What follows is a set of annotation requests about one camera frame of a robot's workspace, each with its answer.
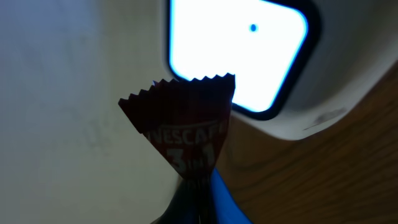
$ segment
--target blue dot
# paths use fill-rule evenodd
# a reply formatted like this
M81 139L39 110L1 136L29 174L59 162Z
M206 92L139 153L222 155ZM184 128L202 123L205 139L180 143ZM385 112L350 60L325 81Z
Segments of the blue dot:
M256 30L257 30L257 25L251 24L250 30L251 30L252 32L256 31Z

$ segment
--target blue object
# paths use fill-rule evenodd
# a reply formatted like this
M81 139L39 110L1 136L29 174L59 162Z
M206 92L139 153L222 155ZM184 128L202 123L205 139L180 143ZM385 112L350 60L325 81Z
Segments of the blue object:
M211 175L211 192L219 224L252 224L235 204L217 169Z
M255 24L251 24L250 30L251 30L252 32L256 31L256 30L257 30L257 26L256 26Z

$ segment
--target screen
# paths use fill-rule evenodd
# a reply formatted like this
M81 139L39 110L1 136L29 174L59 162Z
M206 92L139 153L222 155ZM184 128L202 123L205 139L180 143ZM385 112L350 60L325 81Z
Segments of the screen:
M268 110L307 36L304 15L260 0L170 0L169 64L184 79L235 74L233 103Z

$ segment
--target wooden surface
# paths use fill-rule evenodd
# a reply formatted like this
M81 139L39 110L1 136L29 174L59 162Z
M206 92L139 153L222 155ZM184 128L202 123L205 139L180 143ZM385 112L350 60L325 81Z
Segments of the wooden surface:
M254 223L398 223L398 66L340 122L301 141L233 119L218 169Z

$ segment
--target white wall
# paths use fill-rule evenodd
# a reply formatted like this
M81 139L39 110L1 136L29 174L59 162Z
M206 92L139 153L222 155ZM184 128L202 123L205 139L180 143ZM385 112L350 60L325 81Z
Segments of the white wall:
M165 210L177 174L118 106L167 77L160 10L0 1L0 223L149 223Z

